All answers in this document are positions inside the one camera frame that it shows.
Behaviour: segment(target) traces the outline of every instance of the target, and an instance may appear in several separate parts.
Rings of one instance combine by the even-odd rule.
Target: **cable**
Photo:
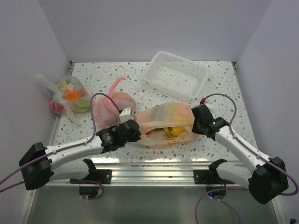
[[[114,104],[114,106],[115,106],[115,107],[117,108],[117,110],[119,111],[119,108],[118,108],[118,106],[116,105],[116,103],[115,103],[115,102],[114,102],[108,95],[106,95],[105,93],[98,92],[98,93],[93,94],[93,96],[92,96],[91,99],[90,99],[90,105],[89,105],[90,114],[91,114],[92,121],[93,121],[93,134],[92,134],[92,136],[91,136],[90,139],[87,140],[86,142],[78,143],[78,144],[71,145],[71,146],[66,146],[66,147],[63,147],[63,148],[60,148],[60,149],[56,150],[56,152],[59,153],[59,152],[61,152],[61,151],[64,151],[64,150],[66,150],[66,149],[69,149],[69,148],[83,146],[83,145],[85,145],[86,143],[89,143],[89,142],[91,142],[91,141],[93,140],[93,138],[94,138],[94,136],[95,136],[95,134],[96,134],[96,124],[95,124],[95,119],[94,119],[94,115],[93,115],[93,106],[92,106],[92,102],[93,102],[93,99],[94,99],[97,95],[102,95],[102,96],[107,97],[109,100],[111,100],[111,102]],[[27,166],[31,165],[32,163],[35,163],[35,162],[37,162],[37,161],[39,161],[39,160],[41,160],[41,159],[43,159],[43,158],[45,158],[45,157],[48,157],[48,156],[50,156],[50,155],[53,155],[53,154],[54,154],[53,152],[47,153],[47,154],[45,154],[45,155],[42,155],[42,156],[40,156],[40,157],[38,157],[38,158],[36,158],[36,159],[34,159],[34,160],[32,160],[32,161],[30,161],[30,162],[24,164],[23,166],[17,168],[15,171],[13,171],[12,173],[10,173],[10,174],[7,175],[6,177],[4,177],[4,178],[0,181],[0,185],[3,184],[7,179],[9,179],[9,178],[10,178],[11,176],[13,176],[14,174],[16,174],[16,173],[19,172],[20,170],[24,169],[25,167],[27,167]],[[0,193],[3,192],[3,191],[5,191],[5,190],[11,189],[11,188],[13,188],[13,187],[15,187],[15,186],[17,186],[17,185],[20,185],[20,184],[22,184],[22,183],[23,183],[23,182],[19,182],[19,183],[13,184],[13,185],[11,185],[11,186],[9,186],[9,187],[7,187],[7,188],[4,188],[4,189],[0,190]]]
[[[24,183],[24,181],[21,181],[21,182],[12,184],[12,185],[8,186],[7,188],[3,188],[3,189],[0,190],[0,193],[2,193],[3,191],[6,191],[6,190],[8,190],[8,189],[11,189],[11,188],[13,188],[13,187],[15,187],[15,186],[18,186],[18,185],[20,185],[20,184],[22,184],[22,183]]]
[[[208,191],[208,192],[204,193],[198,199],[198,201],[196,202],[195,211],[194,211],[196,224],[199,224],[198,217],[197,217],[197,210],[198,210],[198,205],[199,205],[200,201],[204,198],[204,196],[209,195],[209,194],[211,194],[213,192],[216,192],[216,191],[221,191],[221,190],[247,190],[247,189],[243,188],[243,187],[226,187],[226,188],[214,189],[214,190],[211,190],[211,191]],[[239,223],[242,224],[241,216],[239,215],[239,213],[229,203],[227,203],[227,202],[225,202],[223,200],[219,200],[219,202],[221,202],[221,203],[227,205],[228,207],[230,207],[236,213],[236,215],[238,216]]]
[[[233,137],[237,140],[237,142],[239,142],[245,149],[247,149],[249,152],[251,152],[254,156],[256,156],[257,158],[261,159],[262,161],[264,161],[265,163],[269,164],[270,166],[274,167],[275,169],[277,169],[278,171],[280,171],[281,173],[283,173],[284,175],[286,175],[295,185],[295,190],[292,192],[292,193],[282,193],[280,195],[283,195],[283,196],[292,196],[292,195],[295,195],[299,192],[299,187],[298,187],[298,184],[297,182],[295,181],[295,179],[289,175],[287,172],[285,172],[282,168],[274,165],[273,163],[269,162],[268,160],[264,159],[263,157],[259,156],[256,152],[254,152],[253,150],[251,150],[248,146],[246,146],[237,136],[235,136],[234,134],[234,131],[233,131],[233,128],[232,128],[232,124],[233,124],[233,120],[235,119],[235,116],[237,114],[237,105],[235,104],[234,100],[225,95],[225,94],[222,94],[222,93],[213,93],[211,95],[208,95],[207,97],[205,97],[204,99],[207,99],[211,96],[223,96],[223,97],[226,97],[228,98],[234,105],[234,114],[229,122],[229,131],[231,132],[231,134],[233,135]]]

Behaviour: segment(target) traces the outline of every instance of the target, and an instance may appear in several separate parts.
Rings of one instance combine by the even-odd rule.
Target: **pink plastic bag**
[[[114,92],[117,84],[125,79],[125,77],[119,77],[111,86],[108,96],[116,103],[120,110],[123,110],[126,107],[131,107],[133,112],[135,112],[136,102],[129,94],[123,91]],[[101,128],[109,128],[121,123],[119,118],[120,112],[107,97],[102,97],[97,102],[93,103],[93,114]]]

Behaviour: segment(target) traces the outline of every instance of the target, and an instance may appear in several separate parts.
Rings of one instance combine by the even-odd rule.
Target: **speckled countertop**
[[[210,75],[199,98],[211,93],[226,93],[231,96],[238,107],[234,129],[249,143],[256,147],[249,118],[240,93],[239,85],[231,62],[198,62],[210,70]],[[130,94],[137,103],[137,112],[166,102],[184,102],[171,95],[156,91],[142,79],[148,62],[125,63],[75,63],[72,75],[79,78],[86,90],[92,95],[96,92],[108,93],[112,83],[120,76],[127,78],[116,87]],[[209,99],[215,106],[214,117],[221,116],[227,121],[233,114],[233,105],[224,97]],[[185,102],[193,107],[198,101]],[[88,137],[92,134],[92,121],[90,113],[76,115],[81,126],[76,126],[68,117],[62,116],[55,144],[64,144]],[[114,162],[193,162],[215,161],[217,159],[228,161],[238,160],[225,147],[205,136],[199,136],[195,141],[174,145],[162,149],[148,149],[138,143],[128,143],[124,148],[94,157],[95,163]]]

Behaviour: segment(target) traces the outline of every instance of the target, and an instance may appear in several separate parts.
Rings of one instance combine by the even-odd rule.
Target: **green fruit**
[[[80,110],[88,110],[89,109],[89,100],[79,99],[76,101],[76,106]]]

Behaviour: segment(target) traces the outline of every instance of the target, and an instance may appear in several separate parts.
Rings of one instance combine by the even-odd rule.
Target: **plastic bag with fruit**
[[[141,132],[141,145],[150,148],[172,146],[198,137],[192,132],[194,116],[191,109],[182,103],[165,103],[135,116]]]
[[[80,125],[74,114],[88,111],[90,104],[90,96],[80,80],[73,76],[65,76],[58,84],[54,84],[44,75],[36,75],[36,78],[52,92],[51,110],[57,114],[65,113],[72,122]]]
[[[136,102],[134,99],[123,91],[114,91],[118,83],[125,79],[125,77],[119,77],[110,87],[108,96],[115,102],[120,110],[123,110],[126,107],[131,107],[133,112],[135,112]],[[120,111],[118,111],[107,97],[101,97],[97,102],[93,102],[93,114],[101,128],[109,128],[121,123],[119,117]]]

